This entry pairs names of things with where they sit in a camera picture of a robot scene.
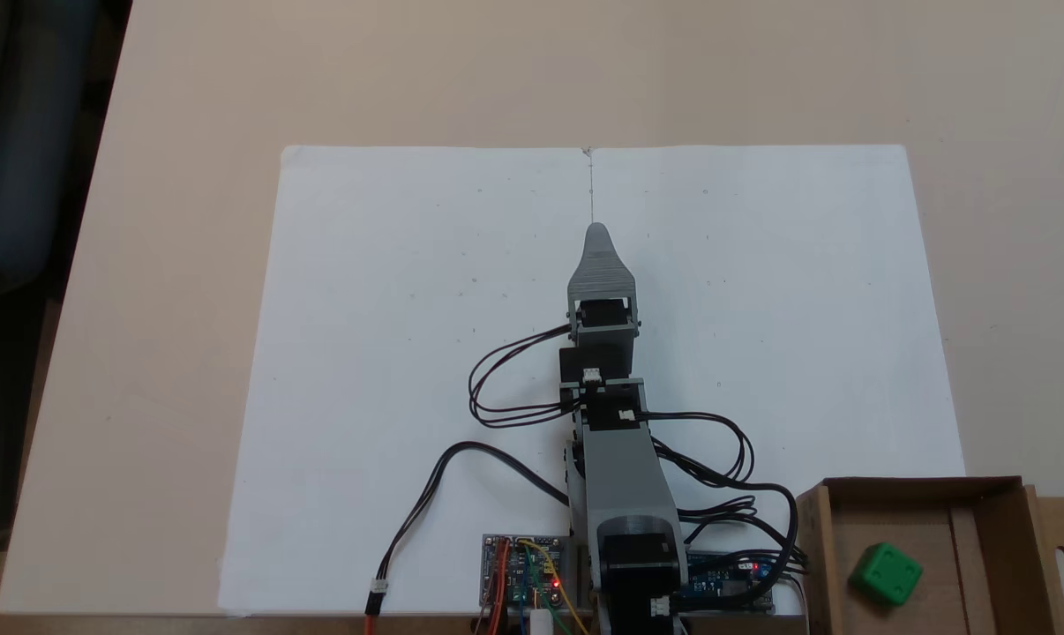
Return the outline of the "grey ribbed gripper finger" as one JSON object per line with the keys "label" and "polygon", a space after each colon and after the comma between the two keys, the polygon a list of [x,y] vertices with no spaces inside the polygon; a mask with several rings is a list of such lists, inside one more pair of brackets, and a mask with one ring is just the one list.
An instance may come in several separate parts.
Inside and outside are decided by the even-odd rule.
{"label": "grey ribbed gripper finger", "polygon": [[567,301],[627,300],[634,303],[636,293],[636,281],[614,249],[606,225],[591,222],[581,258],[568,281]]}

